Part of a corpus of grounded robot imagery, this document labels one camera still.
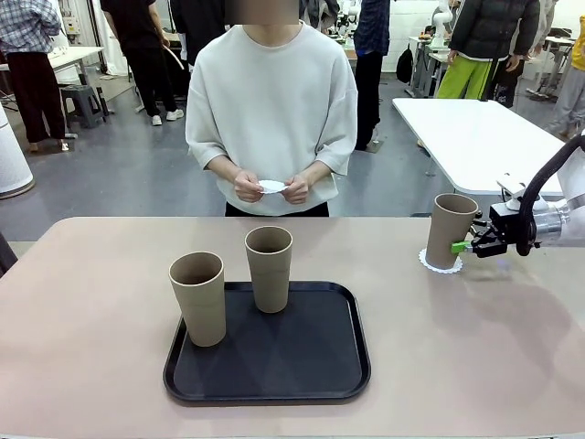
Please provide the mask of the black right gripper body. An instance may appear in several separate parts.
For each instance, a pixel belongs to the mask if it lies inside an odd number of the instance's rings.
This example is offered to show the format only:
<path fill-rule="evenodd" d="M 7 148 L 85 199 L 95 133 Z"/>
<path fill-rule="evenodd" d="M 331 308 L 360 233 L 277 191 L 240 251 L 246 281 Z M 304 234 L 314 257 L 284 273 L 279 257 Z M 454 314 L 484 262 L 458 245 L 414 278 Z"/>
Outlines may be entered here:
<path fill-rule="evenodd" d="M 510 209 L 505 203 L 493 204 L 489 210 L 491 231 L 495 236 L 492 242 L 495 250 L 506 250 L 519 239 L 519 211 Z"/>

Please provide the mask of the person's right hand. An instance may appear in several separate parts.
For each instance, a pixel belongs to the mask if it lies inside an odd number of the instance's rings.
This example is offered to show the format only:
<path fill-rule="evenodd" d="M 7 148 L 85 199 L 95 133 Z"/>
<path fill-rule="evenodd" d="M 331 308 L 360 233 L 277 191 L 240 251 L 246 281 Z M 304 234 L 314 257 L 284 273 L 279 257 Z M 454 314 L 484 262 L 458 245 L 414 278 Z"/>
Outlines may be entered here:
<path fill-rule="evenodd" d="M 238 198 L 247 203 L 258 202 L 264 195 L 256 175 L 243 169 L 234 178 L 234 189 Z"/>

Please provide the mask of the person's left hand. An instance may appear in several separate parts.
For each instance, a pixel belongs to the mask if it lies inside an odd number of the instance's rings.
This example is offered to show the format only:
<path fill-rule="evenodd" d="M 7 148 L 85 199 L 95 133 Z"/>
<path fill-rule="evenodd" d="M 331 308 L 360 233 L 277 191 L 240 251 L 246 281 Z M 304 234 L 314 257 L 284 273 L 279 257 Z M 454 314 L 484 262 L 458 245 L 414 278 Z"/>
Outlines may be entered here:
<path fill-rule="evenodd" d="M 299 174 L 285 182 L 285 189 L 282 191 L 282 196 L 288 203 L 300 205 L 306 202 L 309 191 L 310 184 L 307 178 Z"/>

